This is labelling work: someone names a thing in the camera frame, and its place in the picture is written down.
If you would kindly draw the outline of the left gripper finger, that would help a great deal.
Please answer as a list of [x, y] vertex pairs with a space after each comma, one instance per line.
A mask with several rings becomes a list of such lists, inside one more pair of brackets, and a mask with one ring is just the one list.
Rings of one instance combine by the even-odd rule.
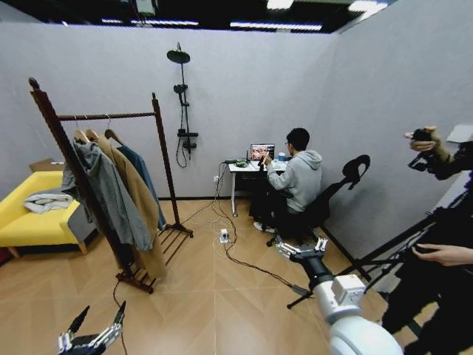
[[112, 324], [97, 335], [90, 343], [90, 348], [108, 348], [123, 332], [126, 301], [120, 305]]
[[57, 350], [58, 351], [71, 351], [73, 348], [73, 340], [75, 338], [75, 333], [81, 327], [82, 323], [84, 322], [87, 313], [90, 309], [88, 305], [85, 307], [84, 310], [72, 321], [72, 324], [68, 327], [68, 329], [61, 333], [58, 336], [57, 340]]

